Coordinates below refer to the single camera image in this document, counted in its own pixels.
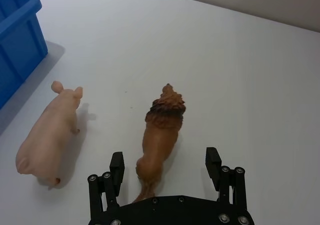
screw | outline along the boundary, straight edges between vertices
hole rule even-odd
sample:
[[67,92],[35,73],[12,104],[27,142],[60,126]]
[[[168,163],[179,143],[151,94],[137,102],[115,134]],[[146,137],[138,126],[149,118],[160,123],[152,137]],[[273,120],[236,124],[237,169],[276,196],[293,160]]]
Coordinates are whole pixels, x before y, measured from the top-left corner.
[[224,224],[227,224],[228,222],[230,222],[230,218],[228,217],[228,215],[222,213],[219,215],[219,219],[221,222],[223,222]]
[[90,180],[90,181],[96,180],[96,176],[91,176],[91,177],[89,177],[89,180]]
[[120,220],[113,220],[110,225],[121,225],[121,221]]
[[222,167],[222,171],[224,171],[224,172],[229,172],[229,168],[228,168],[227,166],[223,166],[223,167]]
[[108,173],[108,172],[103,175],[103,177],[104,177],[105,179],[110,178],[110,176],[111,176],[111,175],[110,175],[110,173]]
[[244,172],[244,170],[241,167],[238,167],[236,169],[236,172],[239,173],[239,174],[242,174]]
[[238,221],[239,223],[241,223],[242,225],[249,225],[249,219],[246,218],[245,216],[239,216],[238,217]]

white tabletop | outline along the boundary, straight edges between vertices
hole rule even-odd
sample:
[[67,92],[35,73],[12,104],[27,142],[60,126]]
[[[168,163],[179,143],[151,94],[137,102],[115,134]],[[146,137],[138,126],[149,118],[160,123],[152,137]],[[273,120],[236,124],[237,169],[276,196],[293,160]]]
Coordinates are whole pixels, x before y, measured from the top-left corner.
[[[216,200],[205,169],[216,147],[222,164],[245,168],[256,225],[319,224],[319,33],[192,0],[41,2],[49,56],[0,111],[1,224],[88,224],[87,177],[108,171],[116,151],[118,202],[133,201],[145,114],[167,83],[186,112],[159,196]],[[15,156],[53,80],[84,96],[62,184],[48,190],[17,173]]]

